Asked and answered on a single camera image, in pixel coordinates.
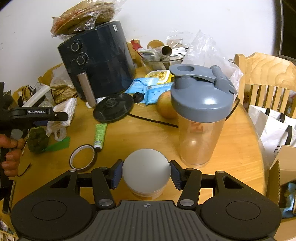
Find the dark blue air fryer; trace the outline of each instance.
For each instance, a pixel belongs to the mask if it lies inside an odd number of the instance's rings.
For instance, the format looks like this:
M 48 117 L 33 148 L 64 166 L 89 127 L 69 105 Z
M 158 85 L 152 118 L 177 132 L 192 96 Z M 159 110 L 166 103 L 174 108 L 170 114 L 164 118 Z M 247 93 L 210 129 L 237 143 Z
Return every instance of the dark blue air fryer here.
M 67 72 L 90 106 L 95 99 L 125 91 L 135 74 L 119 21 L 83 31 L 58 46 Z

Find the green tube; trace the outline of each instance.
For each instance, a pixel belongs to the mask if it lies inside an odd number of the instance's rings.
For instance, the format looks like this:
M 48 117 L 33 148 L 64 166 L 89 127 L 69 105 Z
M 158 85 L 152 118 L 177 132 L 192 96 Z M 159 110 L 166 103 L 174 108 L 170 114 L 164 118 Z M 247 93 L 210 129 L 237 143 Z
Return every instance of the green tube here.
M 96 152 L 100 152 L 103 149 L 106 128 L 107 124 L 96 124 L 96 136 L 94 140 L 94 149 Z

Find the human hand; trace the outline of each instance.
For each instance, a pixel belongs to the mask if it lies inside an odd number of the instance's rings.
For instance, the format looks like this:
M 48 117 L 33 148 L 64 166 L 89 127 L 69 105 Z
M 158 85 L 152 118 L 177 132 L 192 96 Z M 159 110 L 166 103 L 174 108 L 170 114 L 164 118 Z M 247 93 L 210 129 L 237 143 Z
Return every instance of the human hand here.
M 1 166 L 4 169 L 5 175 L 15 177 L 18 174 L 18 165 L 20 163 L 21 149 L 24 147 L 25 142 L 23 139 L 18 141 L 8 138 L 4 134 L 0 134 L 0 147 L 3 148 L 16 148 L 8 152 L 5 156 L 6 161 L 2 162 Z

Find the wooden chair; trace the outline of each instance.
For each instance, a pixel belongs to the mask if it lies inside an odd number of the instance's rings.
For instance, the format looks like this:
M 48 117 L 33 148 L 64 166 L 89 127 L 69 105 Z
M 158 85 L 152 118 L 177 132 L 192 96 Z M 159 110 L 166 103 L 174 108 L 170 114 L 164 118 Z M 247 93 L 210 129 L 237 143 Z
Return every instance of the wooden chair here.
M 249 104 L 273 110 L 278 110 L 280 104 L 279 112 L 296 118 L 296 97 L 292 104 L 287 104 L 290 90 L 296 91 L 296 67 L 292 62 L 267 54 L 254 53 L 249 57 L 236 54 L 234 63 L 244 73 L 238 93 L 241 104 L 247 90 L 246 85 L 251 85 Z

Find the round wooden table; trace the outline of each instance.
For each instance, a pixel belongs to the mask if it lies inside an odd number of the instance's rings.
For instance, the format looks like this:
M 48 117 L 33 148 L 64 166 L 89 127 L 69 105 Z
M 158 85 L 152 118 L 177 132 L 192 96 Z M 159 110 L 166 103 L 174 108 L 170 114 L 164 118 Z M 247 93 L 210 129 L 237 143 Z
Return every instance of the round wooden table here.
M 19 172 L 22 173 L 29 163 L 32 163 L 32 166 L 23 176 L 14 178 L 16 184 L 12 206 L 26 195 L 69 170 L 69 157 L 78 146 L 93 144 L 95 125 L 98 122 L 93 118 L 92 112 L 93 109 L 86 108 L 85 103 L 80 99 L 78 100 L 74 118 L 67 128 L 67 135 L 71 137 L 69 148 L 37 155 L 31 153 L 26 147 L 25 154 L 20 160 Z M 143 104 L 135 104 L 131 113 L 168 122 L 158 114 L 156 105 L 145 107 Z M 259 193 L 264 194 L 264 168 L 258 143 L 253 124 L 242 105 L 239 104 L 232 116 L 225 122 L 212 158 L 200 170 L 203 174 L 214 174 L 216 170 L 226 171 Z M 176 160 L 183 168 L 186 168 L 177 151 L 177 128 L 131 116 L 108 124 L 103 149 L 98 153 L 93 168 L 111 167 L 118 159 L 125 160 L 130 153 L 142 148 L 157 150 L 168 160 Z M 117 203 L 120 200 L 137 200 L 123 179 L 118 188 L 111 190 L 111 192 Z M 156 200 L 173 200 L 176 203 L 180 194 L 181 191 L 175 188 L 170 179 L 163 194 Z M 82 188 L 81 196 L 90 203 L 94 203 L 91 188 Z M 211 189 L 202 189 L 199 204 L 211 196 Z M 11 227 L 9 217 L 1 214 L 1 218 Z

